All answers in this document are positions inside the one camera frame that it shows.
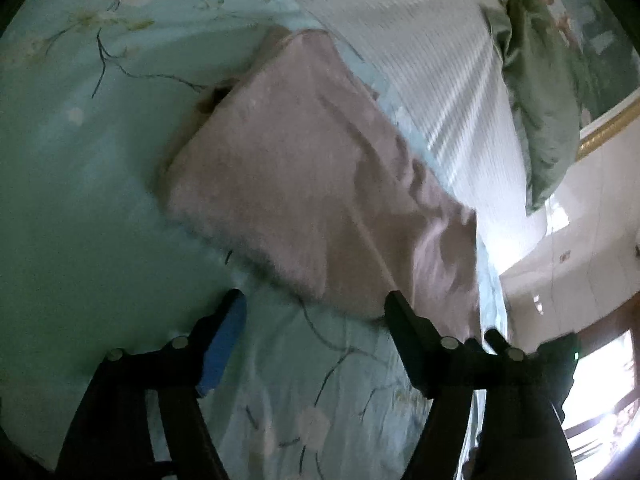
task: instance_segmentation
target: white wall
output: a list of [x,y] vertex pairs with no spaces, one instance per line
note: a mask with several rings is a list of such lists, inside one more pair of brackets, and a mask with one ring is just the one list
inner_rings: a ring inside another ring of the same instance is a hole
[[516,342],[527,351],[590,325],[640,290],[640,120],[574,164],[556,200],[569,225],[501,276]]

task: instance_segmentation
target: window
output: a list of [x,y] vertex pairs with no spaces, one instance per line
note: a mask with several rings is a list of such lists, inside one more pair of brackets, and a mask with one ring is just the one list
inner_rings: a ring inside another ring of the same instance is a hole
[[640,431],[636,367],[640,295],[578,334],[584,356],[562,409],[578,480],[591,480]]

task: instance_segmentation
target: light blue bedding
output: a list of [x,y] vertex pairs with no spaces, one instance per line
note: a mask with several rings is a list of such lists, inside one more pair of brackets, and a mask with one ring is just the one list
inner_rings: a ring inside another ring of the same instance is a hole
[[[242,73],[274,24],[319,27],[292,0],[28,0],[0,38],[2,425],[48,465],[108,349],[157,348],[237,287],[246,331],[201,402],[231,478],[404,471],[428,403],[388,332],[302,308],[229,248],[167,221],[150,191],[198,90]],[[442,175],[393,89],[338,47]],[[482,327],[504,332],[500,282],[478,245]],[[478,392],[467,445],[482,406]]]

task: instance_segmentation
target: gold picture frame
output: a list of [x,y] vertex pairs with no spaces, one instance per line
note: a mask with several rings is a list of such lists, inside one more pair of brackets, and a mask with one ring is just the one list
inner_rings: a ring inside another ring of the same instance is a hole
[[613,117],[605,119],[602,124],[596,126],[591,133],[580,141],[576,162],[615,137],[638,117],[640,117],[640,95],[636,95],[622,110],[617,111]]

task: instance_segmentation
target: screw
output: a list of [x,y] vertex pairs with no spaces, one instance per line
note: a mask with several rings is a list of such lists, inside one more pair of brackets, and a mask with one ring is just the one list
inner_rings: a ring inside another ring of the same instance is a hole
[[440,344],[447,350],[455,350],[460,344],[455,337],[445,336],[440,340]]
[[109,361],[119,361],[122,357],[122,350],[119,348],[114,348],[113,350],[109,350],[107,352],[107,359]]
[[509,348],[507,350],[507,356],[512,361],[522,361],[524,359],[524,352],[519,348]]
[[174,347],[176,350],[187,348],[188,344],[189,344],[189,338],[185,335],[178,336],[173,341],[171,341],[171,346]]

